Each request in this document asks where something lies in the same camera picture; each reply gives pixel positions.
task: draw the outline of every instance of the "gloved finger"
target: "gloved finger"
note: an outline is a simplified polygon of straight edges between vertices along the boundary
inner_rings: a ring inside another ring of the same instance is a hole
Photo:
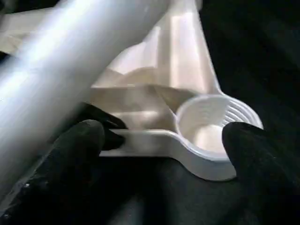
[[[36,176],[47,177],[49,182],[61,182],[62,175],[80,171],[97,158],[104,143],[102,124],[95,120],[82,121],[54,142],[48,157],[36,170]]]
[[[300,170],[290,150],[264,130],[239,122],[223,128],[222,141],[262,223],[298,215]]]
[[[108,129],[127,129],[122,120],[88,103],[82,103],[80,112],[72,122],[76,124],[83,120],[97,120]]]
[[[84,120],[97,120],[103,125],[106,139],[103,150],[116,149],[124,143],[125,140],[123,137],[115,134],[109,129],[127,129],[126,124],[119,118],[87,103],[82,103],[80,111],[70,118],[61,129],[59,129],[59,131],[51,138],[50,142],[54,142],[62,133]]]

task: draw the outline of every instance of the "metal pipe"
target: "metal pipe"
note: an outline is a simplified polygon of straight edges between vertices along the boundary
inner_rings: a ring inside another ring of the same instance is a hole
[[[1,68],[0,201],[125,48],[147,35],[167,0],[72,0]]]

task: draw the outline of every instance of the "cylindrical opening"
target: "cylindrical opening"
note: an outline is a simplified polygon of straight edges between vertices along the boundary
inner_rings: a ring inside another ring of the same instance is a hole
[[[234,121],[263,127],[258,115],[245,103],[224,95],[204,95],[185,102],[179,108],[176,131],[197,154],[226,160],[228,156],[222,143],[222,129]]]

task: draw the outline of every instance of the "dark background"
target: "dark background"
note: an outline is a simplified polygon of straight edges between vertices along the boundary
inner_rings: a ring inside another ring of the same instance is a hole
[[[53,6],[22,0],[16,12]],[[222,90],[250,105],[296,150],[300,125],[300,2],[204,0],[204,33]],[[100,159],[96,224],[257,224],[237,180],[207,182],[171,159]]]

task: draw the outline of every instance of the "gloved hand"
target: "gloved hand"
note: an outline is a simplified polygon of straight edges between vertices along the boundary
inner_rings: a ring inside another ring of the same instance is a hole
[[[300,218],[300,159],[268,132],[246,123],[223,128],[223,145],[242,183],[247,221],[297,223]]]
[[[49,155],[24,183],[0,224],[78,224],[89,202],[90,167],[102,150],[118,148],[124,138],[109,128],[126,125],[84,104],[61,131]]]

